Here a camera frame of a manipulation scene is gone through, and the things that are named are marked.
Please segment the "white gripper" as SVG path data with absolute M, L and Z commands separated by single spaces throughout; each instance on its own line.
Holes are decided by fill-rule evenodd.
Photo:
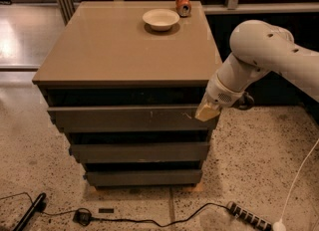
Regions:
M 227 88 L 218 75 L 213 75 L 208 81 L 200 104 L 195 112 L 195 117 L 200 121 L 208 121 L 220 115 L 220 109 L 236 108 L 242 111 L 251 109 L 254 98 L 246 91 L 234 92 Z

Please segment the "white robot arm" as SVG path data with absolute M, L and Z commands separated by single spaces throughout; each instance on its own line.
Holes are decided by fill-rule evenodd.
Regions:
M 195 117 L 208 121 L 224 108 L 249 110 L 246 89 L 270 72 L 319 101 L 319 53 L 294 43 L 292 34 L 259 20 L 240 23 L 229 38 L 231 53 L 207 83 Z

